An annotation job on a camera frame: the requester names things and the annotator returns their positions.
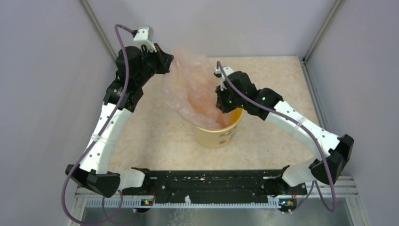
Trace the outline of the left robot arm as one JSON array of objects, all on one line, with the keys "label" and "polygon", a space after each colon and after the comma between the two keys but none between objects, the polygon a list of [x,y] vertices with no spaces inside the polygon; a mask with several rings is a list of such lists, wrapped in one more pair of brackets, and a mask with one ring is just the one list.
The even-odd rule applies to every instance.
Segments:
[{"label": "left robot arm", "polygon": [[119,51],[115,59],[116,77],[106,89],[101,114],[88,144],[89,152],[77,167],[69,164],[65,170],[76,184],[106,198],[126,188],[142,195],[150,191],[151,182],[143,170],[110,171],[109,162],[124,124],[144,94],[143,86],[153,75],[169,73],[173,59],[159,46],[155,51],[144,45]]}]

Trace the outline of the yellow trash bin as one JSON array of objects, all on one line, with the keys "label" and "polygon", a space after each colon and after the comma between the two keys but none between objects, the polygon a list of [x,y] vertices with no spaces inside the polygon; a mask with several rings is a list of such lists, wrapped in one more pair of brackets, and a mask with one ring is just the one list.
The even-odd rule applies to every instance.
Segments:
[{"label": "yellow trash bin", "polygon": [[222,122],[224,128],[208,130],[199,127],[193,127],[194,138],[196,141],[208,148],[219,148],[225,146],[232,139],[237,125],[243,115],[243,110],[236,108],[230,113],[224,113],[218,122]]}]

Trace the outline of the translucent pink plastic bag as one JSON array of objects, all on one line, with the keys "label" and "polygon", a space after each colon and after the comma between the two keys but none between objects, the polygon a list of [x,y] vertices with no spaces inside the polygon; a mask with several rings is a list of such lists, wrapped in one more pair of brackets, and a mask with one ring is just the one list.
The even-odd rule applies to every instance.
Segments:
[{"label": "translucent pink plastic bag", "polygon": [[174,56],[170,72],[162,79],[166,104],[187,122],[203,129],[224,129],[231,114],[216,107],[215,89],[220,79],[214,76],[210,58],[182,47],[171,51]]}]

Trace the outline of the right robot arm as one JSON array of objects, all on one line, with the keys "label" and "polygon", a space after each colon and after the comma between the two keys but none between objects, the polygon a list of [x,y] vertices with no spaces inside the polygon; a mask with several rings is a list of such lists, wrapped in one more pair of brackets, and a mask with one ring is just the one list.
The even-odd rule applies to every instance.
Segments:
[{"label": "right robot arm", "polygon": [[284,130],[313,154],[310,160],[284,167],[277,177],[277,190],[288,194],[296,185],[314,180],[335,184],[350,159],[354,139],[347,134],[340,137],[316,125],[274,90],[257,89],[246,73],[228,67],[225,72],[226,76],[220,69],[214,73],[221,80],[215,90],[217,108],[223,113],[243,109]]}]

